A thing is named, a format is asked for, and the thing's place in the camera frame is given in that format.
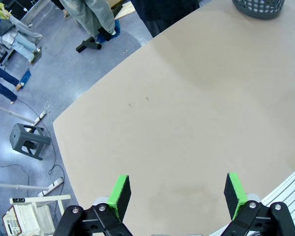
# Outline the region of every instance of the person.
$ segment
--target person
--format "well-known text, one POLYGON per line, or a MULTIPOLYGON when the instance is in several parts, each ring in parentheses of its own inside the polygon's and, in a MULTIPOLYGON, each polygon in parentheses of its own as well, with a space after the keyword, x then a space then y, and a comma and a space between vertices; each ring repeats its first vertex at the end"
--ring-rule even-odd
POLYGON ((19 32, 32 37, 34 42, 38 42, 42 39, 43 35, 39 33, 32 32, 27 25, 23 24, 21 21, 16 19, 12 14, 10 14, 5 8, 4 4, 0 2, 0 19, 9 20, 15 27, 19 30, 19 32))
POLYGON ((115 35, 115 18, 107 0, 60 0, 69 14, 96 38, 99 29, 115 35))
MULTIPOLYGON (((22 87, 22 84, 20 84, 19 80, 17 80, 16 78, 14 78, 12 75, 8 74, 1 68, 0 68, 0 77, 8 81, 10 84, 13 84, 16 88, 16 91, 19 91, 20 88, 22 87)), ((10 99, 11 104, 13 104, 16 101, 17 95, 15 95, 12 91, 10 91, 7 87, 3 86, 1 83, 0 83, 0 94, 10 99)))
POLYGON ((0 19, 0 41, 7 48, 12 48, 23 55, 31 64, 35 60, 35 54, 40 51, 35 44, 22 36, 8 20, 0 19))
POLYGON ((51 0, 54 5, 56 5, 61 11, 63 11, 63 14, 64 14, 64 18, 68 17, 69 16, 69 13, 66 9, 64 9, 64 6, 61 4, 61 2, 59 0, 51 0))
POLYGON ((131 0, 152 37, 198 9, 198 0, 131 0))

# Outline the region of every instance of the white ridged surface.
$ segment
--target white ridged surface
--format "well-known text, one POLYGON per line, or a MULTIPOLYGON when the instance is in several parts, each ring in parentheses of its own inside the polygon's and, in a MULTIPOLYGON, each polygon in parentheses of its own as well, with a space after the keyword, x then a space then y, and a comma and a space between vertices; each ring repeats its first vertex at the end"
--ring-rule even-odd
MULTIPOLYGON (((262 203, 267 207, 274 202, 284 202, 288 206, 295 224, 295 171, 262 200, 262 203)), ((210 236, 221 235, 226 227, 210 234, 210 236)))

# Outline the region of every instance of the black pants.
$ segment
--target black pants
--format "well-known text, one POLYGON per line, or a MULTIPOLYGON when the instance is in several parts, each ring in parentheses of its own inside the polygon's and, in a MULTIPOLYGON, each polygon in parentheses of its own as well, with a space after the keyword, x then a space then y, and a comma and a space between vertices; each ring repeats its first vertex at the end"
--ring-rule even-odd
MULTIPOLYGON (((194 10, 197 10, 199 8, 199 2, 198 0, 195 0, 195 3, 193 5, 193 9, 191 9, 191 12, 193 12, 194 10)), ((161 33, 162 31, 164 31, 165 29, 167 29, 169 26, 175 24, 177 21, 179 21, 179 19, 170 19, 170 20, 152 20, 152 21, 146 21, 144 20, 144 24, 147 27, 148 31, 150 32, 150 34, 152 35, 152 37, 154 38, 155 36, 157 36, 159 33, 161 33)))
POLYGON ((61 4, 59 0, 51 0, 51 1, 54 3, 54 5, 59 7, 61 11, 64 10, 64 6, 61 4))

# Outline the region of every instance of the gray pants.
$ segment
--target gray pants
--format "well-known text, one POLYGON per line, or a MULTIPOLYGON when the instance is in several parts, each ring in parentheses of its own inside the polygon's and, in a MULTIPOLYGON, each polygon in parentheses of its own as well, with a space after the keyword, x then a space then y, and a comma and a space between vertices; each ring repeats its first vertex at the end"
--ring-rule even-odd
POLYGON ((64 8, 92 37, 103 27, 108 33, 115 29, 115 19, 107 0, 60 0, 64 8))
POLYGON ((10 22, 15 25, 15 27, 19 30, 20 33, 33 37, 35 40, 40 40, 43 37, 39 33, 30 31, 30 29, 25 24, 16 19, 14 16, 10 16, 10 22))

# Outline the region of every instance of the black cable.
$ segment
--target black cable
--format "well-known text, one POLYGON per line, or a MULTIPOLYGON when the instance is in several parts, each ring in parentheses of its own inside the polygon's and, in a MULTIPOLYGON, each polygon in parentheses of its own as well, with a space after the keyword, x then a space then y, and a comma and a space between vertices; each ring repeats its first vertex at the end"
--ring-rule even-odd
MULTIPOLYGON (((29 104, 27 104, 27 103, 25 103, 25 102, 23 102, 23 101, 21 101, 20 99, 18 99, 17 98, 17 100, 19 101, 19 102, 21 102, 21 103, 23 103, 23 104, 25 104, 26 106, 28 106, 34 113, 35 113, 35 115, 37 116, 37 117, 39 117, 39 115, 34 111, 34 109, 32 108, 32 107, 30 107, 29 106, 29 104)), ((63 184, 62 184, 62 188, 61 188, 61 191, 60 191, 60 193, 59 193, 59 195, 61 195, 62 194, 62 191, 63 191, 63 188, 64 188, 64 178, 65 178, 65 175, 64 175, 64 170, 63 170, 63 168, 62 168, 62 166, 60 166, 60 165, 58 165, 58 164, 56 164, 56 149, 55 149, 55 146, 54 146, 54 142, 53 142, 53 139, 52 139, 52 137, 51 137, 51 134, 50 134, 50 132, 49 132, 49 130, 48 130, 48 128, 47 128, 47 126, 45 125, 45 123, 42 121, 42 120, 40 120, 40 122, 42 122, 42 124, 45 126, 45 128, 46 128, 46 130, 47 130, 47 132, 48 132, 48 134, 49 134, 49 136, 50 136, 50 140, 51 140, 51 144, 52 144, 52 146, 53 146, 53 150, 54 150, 54 156, 55 156, 55 159, 54 159, 54 164, 53 164, 53 166, 52 166, 52 168, 48 171, 48 175, 50 176, 52 173, 53 173, 53 170, 54 170, 54 168, 56 167, 56 166, 58 166, 58 167, 60 167, 61 168, 61 170, 62 170, 62 173, 63 173, 63 184)), ((58 201, 56 202, 56 206, 55 206, 55 212, 54 212, 54 217, 53 217, 53 221, 55 220, 55 217, 56 217, 56 210, 57 210, 57 205, 58 205, 58 201)))
POLYGON ((0 166, 0 168, 5 168, 5 167, 10 167, 10 166, 20 166, 22 168, 22 171, 28 176, 28 184, 30 184, 30 176, 29 174, 23 169, 23 166, 22 165, 19 165, 19 164, 12 164, 12 165, 7 165, 7 166, 0 166))

